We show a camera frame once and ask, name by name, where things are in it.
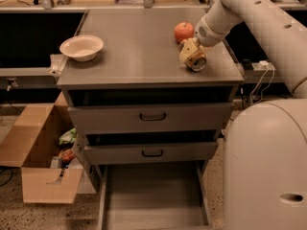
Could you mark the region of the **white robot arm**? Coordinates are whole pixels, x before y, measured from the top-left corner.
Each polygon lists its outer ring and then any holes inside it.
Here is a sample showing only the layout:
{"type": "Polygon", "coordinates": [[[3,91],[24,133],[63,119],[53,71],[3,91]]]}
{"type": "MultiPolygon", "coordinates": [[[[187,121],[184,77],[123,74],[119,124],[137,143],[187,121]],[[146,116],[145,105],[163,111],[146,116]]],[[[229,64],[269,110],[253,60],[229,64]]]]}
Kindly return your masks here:
{"type": "Polygon", "coordinates": [[[216,0],[179,58],[245,22],[292,96],[242,111],[224,144],[224,230],[307,230],[307,28],[271,0],[216,0]]]}

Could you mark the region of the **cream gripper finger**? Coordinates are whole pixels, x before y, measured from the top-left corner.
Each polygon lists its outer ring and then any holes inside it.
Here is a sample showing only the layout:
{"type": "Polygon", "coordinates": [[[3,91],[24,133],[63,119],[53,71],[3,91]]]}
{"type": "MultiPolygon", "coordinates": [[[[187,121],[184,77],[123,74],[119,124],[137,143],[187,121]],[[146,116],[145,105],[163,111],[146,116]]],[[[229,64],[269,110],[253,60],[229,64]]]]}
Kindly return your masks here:
{"type": "Polygon", "coordinates": [[[183,39],[179,43],[179,60],[181,62],[190,62],[200,55],[200,44],[197,39],[183,39]]]}

